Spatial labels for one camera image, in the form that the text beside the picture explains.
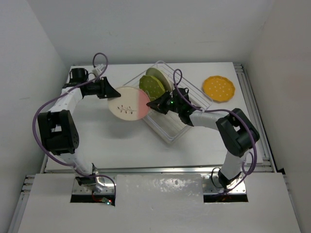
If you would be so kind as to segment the green dotted plate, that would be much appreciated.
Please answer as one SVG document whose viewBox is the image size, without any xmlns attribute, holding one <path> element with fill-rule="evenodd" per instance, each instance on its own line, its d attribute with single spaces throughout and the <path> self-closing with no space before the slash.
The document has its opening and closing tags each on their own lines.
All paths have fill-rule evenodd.
<svg viewBox="0 0 311 233">
<path fill-rule="evenodd" d="M 160 98 L 166 92 L 163 84 L 154 76 L 143 75 L 138 86 L 148 95 L 150 101 Z"/>
</svg>

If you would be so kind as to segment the cream and pink plate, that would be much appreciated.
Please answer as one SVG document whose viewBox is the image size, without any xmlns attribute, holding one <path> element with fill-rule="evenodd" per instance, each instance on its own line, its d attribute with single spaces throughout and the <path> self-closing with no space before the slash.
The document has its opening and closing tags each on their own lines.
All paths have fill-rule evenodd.
<svg viewBox="0 0 311 233">
<path fill-rule="evenodd" d="M 147 103 L 150 99 L 144 91 L 130 86 L 119 87 L 117 91 L 121 96 L 107 101 L 114 116 L 126 121 L 136 121 L 148 115 L 150 108 Z"/>
</svg>

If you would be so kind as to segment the cream and green plate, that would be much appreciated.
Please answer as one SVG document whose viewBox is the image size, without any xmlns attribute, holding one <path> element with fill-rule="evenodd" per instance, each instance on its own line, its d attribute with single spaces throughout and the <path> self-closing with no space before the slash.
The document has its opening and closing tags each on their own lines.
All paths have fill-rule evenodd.
<svg viewBox="0 0 311 233">
<path fill-rule="evenodd" d="M 172 82 L 169 80 L 168 76 L 165 75 L 161 70 L 151 67 L 146 70 L 145 75 L 157 78 L 162 83 L 166 91 L 172 92 L 173 90 Z"/>
</svg>

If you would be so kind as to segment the yellow dotted plate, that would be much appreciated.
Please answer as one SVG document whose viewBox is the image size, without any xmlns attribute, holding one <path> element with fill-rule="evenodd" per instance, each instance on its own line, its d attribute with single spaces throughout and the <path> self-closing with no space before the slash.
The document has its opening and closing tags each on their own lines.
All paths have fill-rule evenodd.
<svg viewBox="0 0 311 233">
<path fill-rule="evenodd" d="M 210 76 L 204 80 L 202 90 L 215 102 L 227 102 L 235 95 L 232 81 L 222 76 Z"/>
</svg>

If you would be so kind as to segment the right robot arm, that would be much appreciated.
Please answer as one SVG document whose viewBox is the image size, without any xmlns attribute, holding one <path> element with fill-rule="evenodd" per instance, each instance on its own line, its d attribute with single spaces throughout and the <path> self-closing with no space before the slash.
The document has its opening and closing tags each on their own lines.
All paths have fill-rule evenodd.
<svg viewBox="0 0 311 233">
<path fill-rule="evenodd" d="M 251 174 L 257 165 L 256 142 L 259 132 L 244 112 L 235 108 L 206 110 L 195 106 L 186 88 L 165 92 L 158 99 L 147 103 L 161 114 L 177 113 L 180 120 L 192 127 L 205 127 L 219 132 L 227 149 L 225 161 L 218 171 L 218 182 L 224 190 L 235 181 L 240 173 Z"/>
</svg>

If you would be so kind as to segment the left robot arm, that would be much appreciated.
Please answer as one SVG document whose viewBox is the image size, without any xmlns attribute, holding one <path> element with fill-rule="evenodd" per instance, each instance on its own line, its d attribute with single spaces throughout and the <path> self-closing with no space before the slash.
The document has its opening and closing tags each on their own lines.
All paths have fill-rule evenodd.
<svg viewBox="0 0 311 233">
<path fill-rule="evenodd" d="M 95 67 L 92 71 L 95 78 L 89 80 L 90 72 L 84 68 L 73 68 L 60 97 L 53 100 L 54 105 L 47 112 L 39 109 L 34 117 L 40 132 L 35 139 L 40 147 L 57 163 L 69 166 L 80 186 L 97 193 L 105 189 L 106 177 L 100 176 L 95 165 L 77 152 L 80 138 L 72 115 L 85 96 L 97 96 L 99 99 L 121 96 L 107 77 L 102 76 L 104 71 L 103 65 Z"/>
</svg>

